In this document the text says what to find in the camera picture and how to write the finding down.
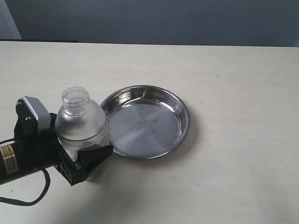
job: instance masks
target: transparent plastic jar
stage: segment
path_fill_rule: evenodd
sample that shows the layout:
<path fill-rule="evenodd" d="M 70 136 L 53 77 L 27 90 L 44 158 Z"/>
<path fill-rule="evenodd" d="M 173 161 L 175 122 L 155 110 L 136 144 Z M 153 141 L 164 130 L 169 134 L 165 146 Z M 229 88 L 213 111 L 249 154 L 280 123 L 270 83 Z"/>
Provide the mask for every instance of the transparent plastic jar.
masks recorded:
<path fill-rule="evenodd" d="M 71 87 L 62 94 L 55 130 L 58 139 L 72 158 L 78 150 L 92 150 L 109 145 L 108 121 L 103 109 L 89 98 L 82 87 Z"/>

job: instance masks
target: yellow label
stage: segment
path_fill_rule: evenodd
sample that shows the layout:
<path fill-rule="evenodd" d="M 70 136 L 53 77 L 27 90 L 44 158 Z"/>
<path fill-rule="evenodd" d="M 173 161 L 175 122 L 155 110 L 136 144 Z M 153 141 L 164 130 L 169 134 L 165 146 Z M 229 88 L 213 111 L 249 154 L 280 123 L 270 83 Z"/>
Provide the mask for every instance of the yellow label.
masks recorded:
<path fill-rule="evenodd" d="M 17 159 L 14 155 L 14 149 L 11 145 L 6 145 L 0 147 L 0 152 L 3 157 L 4 165 L 7 174 L 11 174 L 13 172 L 17 172 L 19 170 Z"/>

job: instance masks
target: plastic bottle neck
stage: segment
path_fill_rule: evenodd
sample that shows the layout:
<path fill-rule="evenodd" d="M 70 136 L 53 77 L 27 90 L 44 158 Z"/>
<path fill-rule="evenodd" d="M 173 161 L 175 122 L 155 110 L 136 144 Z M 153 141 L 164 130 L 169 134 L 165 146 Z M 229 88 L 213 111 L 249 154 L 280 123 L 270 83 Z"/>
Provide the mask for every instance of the plastic bottle neck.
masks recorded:
<path fill-rule="evenodd" d="M 64 111 L 69 115 L 81 115 L 91 108 L 88 91 L 82 87 L 71 87 L 63 92 Z"/>

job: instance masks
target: metal pie dish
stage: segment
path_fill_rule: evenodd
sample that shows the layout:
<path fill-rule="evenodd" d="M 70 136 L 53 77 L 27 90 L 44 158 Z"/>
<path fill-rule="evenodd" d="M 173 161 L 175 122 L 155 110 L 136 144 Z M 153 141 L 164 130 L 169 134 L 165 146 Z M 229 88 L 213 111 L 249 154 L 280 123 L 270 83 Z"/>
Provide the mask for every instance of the metal pie dish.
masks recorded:
<path fill-rule="evenodd" d="M 114 151 L 152 159 L 179 146 L 190 129 L 184 102 L 168 90 L 136 85 L 118 90 L 101 104 L 107 114 Z"/>

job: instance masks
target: white table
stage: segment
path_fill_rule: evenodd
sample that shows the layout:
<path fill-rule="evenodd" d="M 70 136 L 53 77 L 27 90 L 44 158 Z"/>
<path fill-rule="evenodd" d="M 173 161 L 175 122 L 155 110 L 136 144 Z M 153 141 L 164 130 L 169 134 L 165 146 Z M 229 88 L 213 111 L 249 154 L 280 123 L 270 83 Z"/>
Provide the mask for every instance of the white table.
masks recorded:
<path fill-rule="evenodd" d="M 49 168 L 48 194 L 33 207 L 0 203 L 1 223 L 299 223 L 299 49 L 0 42 L 0 139 L 13 136 L 22 95 L 50 112 L 71 86 L 101 103 L 150 84 L 181 97 L 192 125 L 158 159 L 113 155 L 95 182 L 70 187 Z M 41 172 L 0 186 L 25 201 Z"/>

